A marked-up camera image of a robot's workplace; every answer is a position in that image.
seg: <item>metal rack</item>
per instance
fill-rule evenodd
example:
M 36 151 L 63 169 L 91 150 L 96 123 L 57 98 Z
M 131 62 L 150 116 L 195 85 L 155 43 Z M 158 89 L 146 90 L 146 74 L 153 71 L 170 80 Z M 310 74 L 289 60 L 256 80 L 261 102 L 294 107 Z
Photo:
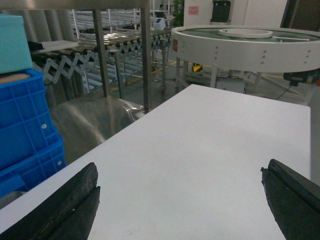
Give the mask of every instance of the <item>metal rack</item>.
M 141 42 L 143 71 L 143 103 L 148 113 L 151 106 L 151 39 L 150 39 L 150 3 L 149 0 L 2 0 L 0 10 L 92 10 L 97 53 L 100 65 L 103 94 L 110 96 L 106 50 L 103 36 L 102 15 L 100 9 L 141 9 Z

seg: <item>green plant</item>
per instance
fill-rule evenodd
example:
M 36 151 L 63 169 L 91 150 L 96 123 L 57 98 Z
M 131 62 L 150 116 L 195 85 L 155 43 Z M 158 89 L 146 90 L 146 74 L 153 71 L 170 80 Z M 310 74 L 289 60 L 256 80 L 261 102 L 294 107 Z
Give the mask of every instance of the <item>green plant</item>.
M 174 28 L 184 25 L 184 11 L 185 0 L 173 0 L 173 12 L 174 19 L 172 20 L 172 26 Z

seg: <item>black electrical box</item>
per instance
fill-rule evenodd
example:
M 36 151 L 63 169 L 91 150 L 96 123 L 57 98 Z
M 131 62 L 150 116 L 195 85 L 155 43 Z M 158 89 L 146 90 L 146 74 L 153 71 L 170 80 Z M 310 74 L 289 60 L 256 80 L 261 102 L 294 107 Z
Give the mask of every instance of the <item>black electrical box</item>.
M 227 0 L 213 0 L 211 22 L 228 23 L 231 3 Z
M 299 83 L 315 84 L 320 77 L 320 69 L 300 72 L 286 72 L 283 79 L 290 81 L 290 86 L 298 86 Z

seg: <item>white machine frame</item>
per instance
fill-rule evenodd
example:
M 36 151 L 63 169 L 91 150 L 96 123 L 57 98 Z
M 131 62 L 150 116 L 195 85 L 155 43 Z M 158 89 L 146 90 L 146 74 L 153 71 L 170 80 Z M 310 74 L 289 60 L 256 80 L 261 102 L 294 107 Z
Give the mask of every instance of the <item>white machine frame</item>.
M 261 79 L 261 73 L 291 73 L 315 70 L 320 67 L 320 40 L 301 42 L 267 42 L 267 41 L 244 41 L 209 38 L 194 36 L 182 33 L 189 29 L 221 28 L 220 25 L 199 25 L 186 26 L 172 29 L 173 47 L 176 50 L 177 68 L 180 67 L 180 59 L 184 64 L 188 62 L 212 66 L 210 86 L 216 86 L 216 77 L 221 68 L 238 70 L 242 72 L 242 77 L 249 81 L 243 73 L 245 71 L 254 72 L 256 75 L 252 91 L 256 92 Z M 265 28 L 256 26 L 234 26 L 228 28 L 235 29 L 258 29 L 268 31 L 283 31 L 288 33 L 307 34 L 320 37 L 320 32 L 296 30 L 287 28 Z M 181 79 L 179 70 L 176 71 L 176 79 Z M 308 104 L 314 85 L 310 84 L 309 90 L 303 96 L 297 91 L 288 92 L 304 98 L 304 103 Z

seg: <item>red sign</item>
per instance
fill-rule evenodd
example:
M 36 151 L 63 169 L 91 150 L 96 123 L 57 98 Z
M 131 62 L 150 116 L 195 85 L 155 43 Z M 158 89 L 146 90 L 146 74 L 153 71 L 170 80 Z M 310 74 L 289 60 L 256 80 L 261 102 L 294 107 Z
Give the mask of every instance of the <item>red sign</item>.
M 172 49 L 173 49 L 173 51 L 178 52 L 178 40 L 177 39 L 173 39 Z
M 188 14 L 189 15 L 199 15 L 199 6 L 189 6 Z

